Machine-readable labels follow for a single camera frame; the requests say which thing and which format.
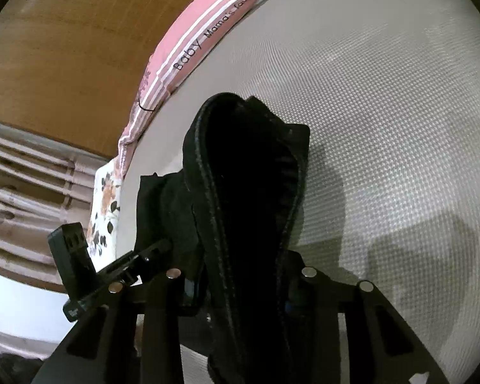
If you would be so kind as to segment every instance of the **silver screw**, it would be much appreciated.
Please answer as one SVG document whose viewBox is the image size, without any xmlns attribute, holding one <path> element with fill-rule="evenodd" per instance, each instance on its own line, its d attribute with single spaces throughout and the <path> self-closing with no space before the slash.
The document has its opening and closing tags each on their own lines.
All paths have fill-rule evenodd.
<svg viewBox="0 0 480 384">
<path fill-rule="evenodd" d="M 316 276 L 316 270 L 313 267 L 304 267 L 301 271 L 302 275 L 307 278 Z"/>
<path fill-rule="evenodd" d="M 123 284 L 121 282 L 112 282 L 108 285 L 108 291 L 110 293 L 119 293 L 123 290 Z"/>
<path fill-rule="evenodd" d="M 178 278 L 181 276 L 181 270 L 179 268 L 170 268 L 165 274 L 169 278 Z"/>
<path fill-rule="evenodd" d="M 366 293 L 373 292 L 373 284 L 370 282 L 367 282 L 366 280 L 359 284 L 359 288 Z"/>
</svg>

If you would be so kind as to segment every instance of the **white stripe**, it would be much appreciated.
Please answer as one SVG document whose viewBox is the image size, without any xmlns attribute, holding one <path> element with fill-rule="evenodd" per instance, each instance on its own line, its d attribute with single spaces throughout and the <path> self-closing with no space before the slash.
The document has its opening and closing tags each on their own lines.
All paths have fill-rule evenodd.
<svg viewBox="0 0 480 384">
<path fill-rule="evenodd" d="M 210 13 L 210 11 L 212 11 L 215 7 L 217 7 L 217 5 L 223 0 L 217 0 L 213 5 L 210 6 L 210 8 L 208 8 L 208 10 L 206 10 L 195 22 L 194 24 L 187 30 L 187 32 L 185 32 L 185 34 L 182 36 L 182 38 L 179 40 L 178 44 L 173 48 L 173 50 L 171 51 L 171 53 L 169 54 L 169 56 L 167 57 L 167 59 L 165 60 L 165 62 L 162 64 L 162 66 L 160 67 L 160 69 L 156 72 L 156 77 L 155 77 L 155 80 L 151 83 L 151 86 L 149 87 L 149 90 L 148 92 L 146 93 L 146 96 L 144 97 L 144 99 L 142 100 L 141 102 L 141 106 L 144 106 L 144 103 L 146 102 L 146 98 L 148 97 L 148 95 L 150 94 L 150 92 L 152 91 L 153 89 L 153 86 L 155 85 L 157 79 L 159 78 L 159 73 L 160 71 L 164 68 L 164 66 L 167 65 L 167 63 L 169 62 L 170 58 L 172 57 L 172 55 L 174 55 L 174 52 L 178 49 L 178 47 L 181 45 L 181 43 L 183 42 L 183 40 L 192 32 L 192 30 L 201 22 L 201 20 L 203 20 L 203 18 L 205 18 L 208 13 Z M 122 139 L 126 138 L 126 137 L 129 137 L 131 134 L 132 134 L 132 128 L 134 127 L 134 124 L 135 122 L 137 121 L 137 118 L 139 117 L 139 113 L 140 113 L 141 109 L 138 108 L 134 118 L 133 118 L 133 121 L 132 121 L 132 124 L 130 126 L 130 129 L 129 129 L 129 132 L 128 132 L 128 135 L 127 136 L 123 136 L 119 139 L 119 141 L 121 141 Z"/>
<path fill-rule="evenodd" d="M 228 8 L 231 4 L 233 4 L 233 2 L 235 2 L 235 1 L 238 1 L 238 0 L 230 0 L 230 1 L 228 1 L 225 5 L 223 5 L 223 6 L 220 8 L 220 10 L 218 10 L 218 11 L 215 13 L 215 15 L 210 19 L 210 21 L 201 27 L 201 29 L 191 38 L 190 41 L 193 42 L 196 38 L 198 38 L 198 36 L 199 36 L 202 32 L 204 32 L 204 30 L 205 30 L 211 23 L 213 23 L 213 22 L 217 19 L 217 17 L 219 17 L 219 16 L 224 12 L 224 10 L 225 10 L 226 8 Z M 180 54 L 177 56 L 177 58 L 183 56 L 183 52 L 184 52 L 184 50 L 182 50 L 182 51 L 180 52 Z M 165 75 L 162 77 L 161 82 L 164 82 L 164 81 L 165 81 L 165 78 L 167 78 L 167 76 L 168 76 L 171 72 L 172 72 L 172 69 L 169 69 L 169 70 L 165 73 Z M 149 108 L 150 108 L 153 104 L 156 104 L 156 102 L 155 102 L 155 101 L 156 101 L 156 96 L 158 95 L 158 93 L 160 92 L 160 90 L 161 90 L 163 87 L 167 87 L 167 85 L 164 84 L 164 85 L 160 85 L 160 86 L 158 87 L 158 89 L 156 90 L 155 94 L 153 95 L 154 100 L 149 103 Z"/>
</svg>

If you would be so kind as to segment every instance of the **white surface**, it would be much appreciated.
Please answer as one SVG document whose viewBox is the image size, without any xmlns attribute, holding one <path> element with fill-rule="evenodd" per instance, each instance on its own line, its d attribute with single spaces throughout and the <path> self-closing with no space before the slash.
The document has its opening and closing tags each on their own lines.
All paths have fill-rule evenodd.
<svg viewBox="0 0 480 384">
<path fill-rule="evenodd" d="M 68 296 L 0 276 L 0 332 L 60 342 L 73 326 L 62 312 Z"/>
</svg>

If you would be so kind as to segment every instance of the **brown wooden panel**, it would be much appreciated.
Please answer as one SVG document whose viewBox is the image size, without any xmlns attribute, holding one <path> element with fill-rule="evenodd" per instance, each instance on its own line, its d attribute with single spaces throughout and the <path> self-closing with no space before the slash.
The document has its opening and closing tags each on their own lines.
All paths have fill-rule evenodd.
<svg viewBox="0 0 480 384">
<path fill-rule="evenodd" d="M 0 122 L 115 156 L 150 54 L 192 0 L 9 0 Z"/>
</svg>

